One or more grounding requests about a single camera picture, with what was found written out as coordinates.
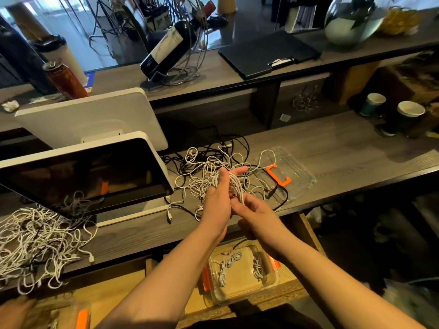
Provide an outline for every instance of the forearm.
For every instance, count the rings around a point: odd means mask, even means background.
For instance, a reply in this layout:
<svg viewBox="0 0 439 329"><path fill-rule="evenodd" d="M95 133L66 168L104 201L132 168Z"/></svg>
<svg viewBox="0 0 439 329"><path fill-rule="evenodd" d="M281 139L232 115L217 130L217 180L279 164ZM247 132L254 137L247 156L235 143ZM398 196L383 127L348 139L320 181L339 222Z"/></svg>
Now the forearm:
<svg viewBox="0 0 439 329"><path fill-rule="evenodd" d="M99 329L127 322L173 327L217 243L217 236L200 224L113 309Z"/></svg>
<svg viewBox="0 0 439 329"><path fill-rule="evenodd" d="M295 236L279 247L285 265L306 281L310 294L313 290L344 328L424 328Z"/></svg>

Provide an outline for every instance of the wooden countertop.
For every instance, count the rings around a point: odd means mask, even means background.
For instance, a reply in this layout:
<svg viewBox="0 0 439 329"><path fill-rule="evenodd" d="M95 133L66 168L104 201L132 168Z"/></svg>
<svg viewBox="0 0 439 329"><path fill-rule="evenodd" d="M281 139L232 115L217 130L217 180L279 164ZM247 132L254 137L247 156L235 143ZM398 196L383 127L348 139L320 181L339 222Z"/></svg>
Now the wooden countertop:
<svg viewBox="0 0 439 329"><path fill-rule="evenodd" d="M412 140L401 134L383 138L375 132L373 123L349 111L247 136L251 149L249 161L264 149L280 146L317 179L312 188L288 203L279 215L320 205L355 189L439 170L437 139ZM181 195L177 191L173 196L179 199ZM189 194L184 206L195 211L198 204L199 200ZM173 209L172 215L171 225L162 212L99 228L86 246L93 253L95 263L90 265L87 259L73 263L65 268L66 275L75 276L150 254L152 248L183 239L198 224L184 211ZM233 216L229 225L237 221L238 217Z"/></svg>
<svg viewBox="0 0 439 329"><path fill-rule="evenodd" d="M263 84L333 71L372 61L407 55L439 46L439 21L433 19L437 9L426 11L425 21L413 36L380 37L373 35L354 49L339 49L328 43L324 30L298 33L296 36L322 51L319 60L290 65L264 76L244 81L218 54L209 50L199 71L200 77L178 86L151 88L138 64L118 66L96 72L93 95L142 86L153 108L213 95L254 88ZM0 90L0 100L32 90L29 84Z"/></svg>

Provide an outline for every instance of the wine bottle label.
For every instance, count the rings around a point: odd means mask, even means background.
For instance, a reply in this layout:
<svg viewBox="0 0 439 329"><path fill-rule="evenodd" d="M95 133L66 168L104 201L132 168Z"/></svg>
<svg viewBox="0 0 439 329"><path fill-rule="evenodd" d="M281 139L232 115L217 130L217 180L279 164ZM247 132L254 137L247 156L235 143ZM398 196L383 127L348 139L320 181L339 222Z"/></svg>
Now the wine bottle label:
<svg viewBox="0 0 439 329"><path fill-rule="evenodd" d="M160 40L151 51L151 56L160 64L182 41L183 37L178 33L177 29L171 27L162 40Z"/></svg>

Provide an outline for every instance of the red bottle cap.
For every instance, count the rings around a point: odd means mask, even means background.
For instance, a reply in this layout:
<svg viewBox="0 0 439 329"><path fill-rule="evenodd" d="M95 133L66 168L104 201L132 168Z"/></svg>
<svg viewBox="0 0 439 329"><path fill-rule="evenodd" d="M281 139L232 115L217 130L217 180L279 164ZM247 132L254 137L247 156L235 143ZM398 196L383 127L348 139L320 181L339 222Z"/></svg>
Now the red bottle cap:
<svg viewBox="0 0 439 329"><path fill-rule="evenodd" d="M215 7L212 0L207 2L206 5L203 7L203 12L206 18L209 17L216 9L217 7Z"/></svg>

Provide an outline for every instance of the glass vase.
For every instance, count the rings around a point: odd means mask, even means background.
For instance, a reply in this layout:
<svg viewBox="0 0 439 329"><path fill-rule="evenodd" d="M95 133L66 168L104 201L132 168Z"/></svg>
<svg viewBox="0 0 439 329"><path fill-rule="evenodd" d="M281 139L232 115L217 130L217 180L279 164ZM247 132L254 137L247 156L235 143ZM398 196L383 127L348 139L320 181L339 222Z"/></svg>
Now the glass vase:
<svg viewBox="0 0 439 329"><path fill-rule="evenodd" d="M326 13L328 40L352 47L369 38L387 15L391 0L333 0Z"/></svg>

